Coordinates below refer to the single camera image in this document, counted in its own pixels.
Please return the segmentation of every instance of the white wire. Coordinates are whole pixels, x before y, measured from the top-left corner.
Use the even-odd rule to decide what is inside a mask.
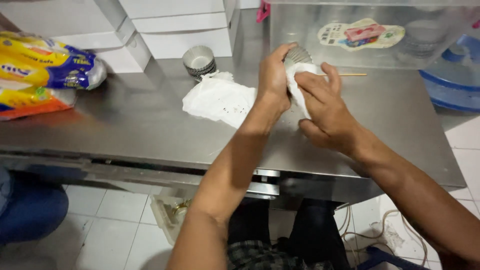
[[[364,237],[364,238],[368,238],[368,239],[378,239],[380,237],[383,236],[384,232],[385,232],[385,220],[387,218],[387,216],[391,213],[395,213],[395,212],[400,212],[398,210],[389,210],[387,212],[384,213],[384,216],[382,218],[382,231],[380,232],[379,235],[377,236],[366,236],[366,235],[362,235],[360,233],[355,233],[355,232],[348,232],[348,227],[350,226],[350,219],[351,219],[351,215],[352,215],[352,209],[351,209],[351,206],[348,206],[347,207],[347,215],[345,216],[345,220],[343,221],[343,224],[342,226],[340,227],[340,229],[338,229],[338,231],[340,232],[342,229],[343,229],[343,226],[345,225],[345,223],[347,223],[347,226],[345,228],[345,231],[343,232],[343,234],[341,234],[341,238],[343,239],[343,241],[345,243],[347,243],[348,247],[350,249],[346,249],[346,251],[348,252],[352,252],[353,253],[353,259],[355,261],[355,269],[357,269],[357,265],[360,264],[360,257],[358,255],[358,252],[362,251],[362,250],[365,250],[367,249],[369,246],[372,246],[372,245],[384,245],[386,246],[390,252],[395,255],[395,253],[393,252],[393,250],[387,245],[387,244],[384,244],[384,243],[381,243],[381,242],[376,242],[376,243],[373,243],[373,244],[370,244],[366,247],[362,247],[362,248],[358,248],[358,249],[353,249],[352,246],[350,245],[350,243],[346,240],[346,236],[348,234],[353,234],[353,235],[358,235],[360,237]],[[422,244],[422,248],[423,248],[423,252],[424,252],[424,256],[423,256],[423,261],[422,261],[422,264],[421,266],[424,266],[425,265],[425,262],[427,261],[427,255],[428,255],[428,249],[427,249],[427,245],[425,244],[425,242],[423,241],[423,238],[418,235],[412,228],[410,228],[410,225],[408,224],[408,222],[406,221],[405,217],[400,213],[401,217],[402,217],[402,222],[403,222],[403,225],[411,232],[413,233],[419,240],[420,240],[420,243]]]

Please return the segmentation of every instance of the person's left hand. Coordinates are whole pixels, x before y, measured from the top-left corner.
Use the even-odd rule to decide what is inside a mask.
[[[255,103],[267,103],[280,114],[290,108],[287,96],[287,74],[283,59],[296,42],[282,44],[260,62],[258,94]]]

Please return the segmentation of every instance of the steel countertop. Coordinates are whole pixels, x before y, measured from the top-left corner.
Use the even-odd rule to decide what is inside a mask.
[[[234,57],[217,58],[237,83],[256,87],[268,54],[268,26],[243,10]],[[340,69],[342,98],[355,118],[439,184],[465,186],[455,157],[417,71]],[[151,59],[144,73],[109,76],[79,91],[75,110],[0,123],[0,150],[106,158],[205,169],[235,133],[223,122],[190,116],[182,98],[196,85],[179,59]],[[339,153],[313,147],[298,131],[292,106],[274,127],[258,168],[358,177]]]

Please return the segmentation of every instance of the white tissue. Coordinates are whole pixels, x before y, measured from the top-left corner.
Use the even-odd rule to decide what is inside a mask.
[[[202,76],[202,81],[183,98],[183,110],[239,128],[256,96],[257,89],[233,82],[231,73],[217,71]]]
[[[292,94],[293,101],[299,106],[306,118],[312,119],[308,113],[307,106],[305,105],[305,98],[301,93],[297,82],[295,81],[295,73],[308,71],[313,74],[317,74],[317,66],[310,63],[296,63],[287,67],[287,81],[288,90]]]

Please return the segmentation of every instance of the hand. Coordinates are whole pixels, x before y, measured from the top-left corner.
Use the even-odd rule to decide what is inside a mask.
[[[255,103],[262,103],[282,114],[290,108],[287,96],[287,74],[283,59],[297,43],[282,44],[260,62],[258,94]]]
[[[364,128],[353,118],[340,96],[342,80],[336,68],[327,63],[321,68],[328,75],[328,82],[310,72],[295,75],[312,117],[312,120],[300,120],[300,129],[315,146],[351,156]]]

